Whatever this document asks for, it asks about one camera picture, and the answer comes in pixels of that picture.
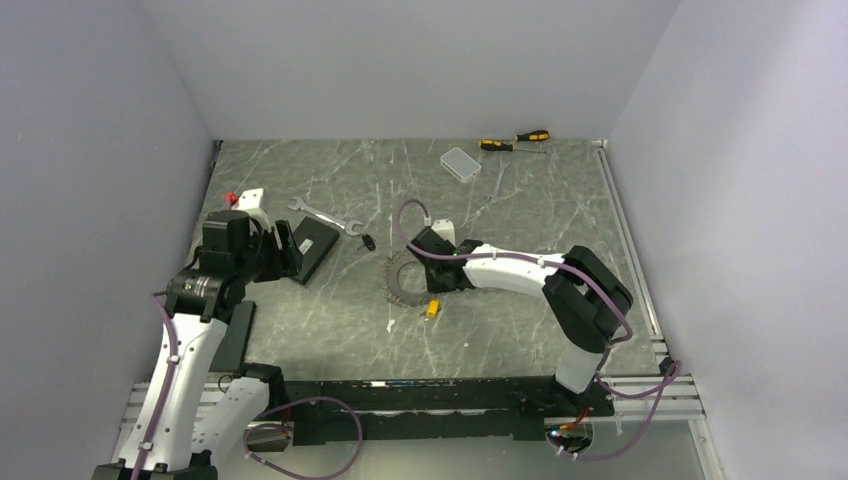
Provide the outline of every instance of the black case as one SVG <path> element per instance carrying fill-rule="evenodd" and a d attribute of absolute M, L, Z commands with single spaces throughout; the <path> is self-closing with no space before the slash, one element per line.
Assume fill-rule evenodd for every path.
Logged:
<path fill-rule="evenodd" d="M 291 279 L 306 285 L 339 240 L 339 231 L 314 218 L 306 217 L 294 230 L 293 235 L 295 245 L 303 254 L 303 267 L 300 274 Z"/>

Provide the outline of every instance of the red part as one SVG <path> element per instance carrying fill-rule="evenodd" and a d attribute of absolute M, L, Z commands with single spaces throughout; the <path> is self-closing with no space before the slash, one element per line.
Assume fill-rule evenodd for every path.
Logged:
<path fill-rule="evenodd" d="M 238 195 L 236 195 L 234 192 L 227 192 L 224 194 L 224 201 L 229 201 L 230 206 L 235 206 L 238 203 Z"/>

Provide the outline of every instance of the small black object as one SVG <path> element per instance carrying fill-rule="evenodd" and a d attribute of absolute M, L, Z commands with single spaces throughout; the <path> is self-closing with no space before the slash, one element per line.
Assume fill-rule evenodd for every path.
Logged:
<path fill-rule="evenodd" d="M 669 368 L 674 364 L 674 360 L 670 356 L 665 357 L 660 362 L 660 375 L 665 375 Z"/>
<path fill-rule="evenodd" d="M 377 248 L 377 244 L 374 243 L 374 239 L 367 233 L 362 234 L 362 243 L 365 244 L 365 248 L 367 248 L 368 251 L 373 252 Z"/>
<path fill-rule="evenodd" d="M 276 365 L 265 365 L 264 363 L 243 363 L 238 371 L 233 374 L 233 381 L 239 378 L 255 378 L 262 383 L 268 384 L 268 404 L 283 405 L 289 403 L 286 393 L 286 381 L 283 370 Z"/>
<path fill-rule="evenodd" d="M 223 380 L 224 378 L 228 378 L 228 377 L 230 379 L 230 382 L 232 382 L 233 381 L 232 374 L 225 373 L 225 374 L 221 375 L 220 377 L 218 377 L 218 390 L 220 390 L 221 393 L 227 393 L 227 390 L 224 389 L 224 387 L 221 386 L 221 380 Z"/>
<path fill-rule="evenodd" d="M 306 285 L 338 240 L 338 230 L 314 218 L 305 217 L 294 230 L 295 246 L 303 255 L 302 269 L 291 279 Z"/>

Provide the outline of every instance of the yellow screwdriver handle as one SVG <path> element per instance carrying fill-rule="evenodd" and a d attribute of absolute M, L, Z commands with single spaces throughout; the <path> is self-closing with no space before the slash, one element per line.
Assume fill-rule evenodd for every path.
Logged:
<path fill-rule="evenodd" d="M 511 152 L 514 147 L 511 143 L 503 143 L 497 140 L 492 140 L 491 138 L 484 138 L 483 140 L 480 140 L 480 148 L 490 152 Z"/>
<path fill-rule="evenodd" d="M 516 142 L 543 142 L 551 138 L 551 134 L 547 130 L 534 130 L 532 132 L 521 133 L 515 136 Z"/>

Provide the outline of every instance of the wrench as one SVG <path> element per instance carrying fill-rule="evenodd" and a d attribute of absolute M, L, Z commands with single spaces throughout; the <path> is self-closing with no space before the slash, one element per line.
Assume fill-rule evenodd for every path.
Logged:
<path fill-rule="evenodd" d="M 355 237 L 357 235 L 360 235 L 359 232 L 354 231 L 354 227 L 364 225 L 362 222 L 357 222 L 356 220 L 351 220 L 349 222 L 345 222 L 344 220 L 342 220 L 338 217 L 334 217 L 334 216 L 332 216 L 328 213 L 324 213 L 321 210 L 318 210 L 315 207 L 309 206 L 309 204 L 304 202 L 303 198 L 301 198 L 301 197 L 292 197 L 292 200 L 294 200 L 294 205 L 289 205 L 290 209 L 295 210 L 295 211 L 303 210 L 306 213 L 311 213 L 312 215 L 320 218 L 321 220 L 324 220 L 327 223 L 332 223 L 333 225 L 338 226 L 339 228 L 344 230 L 346 234 L 350 235 L 351 237 Z"/>
<path fill-rule="evenodd" d="M 486 197 L 487 203 L 498 203 L 500 201 L 500 197 L 498 197 L 498 190 L 501 189 L 501 180 L 503 180 L 503 174 L 506 171 L 507 167 L 512 164 L 509 160 L 502 158 L 500 161 L 501 171 L 498 172 L 498 179 L 495 181 L 495 189 L 492 190 L 492 194 Z"/>

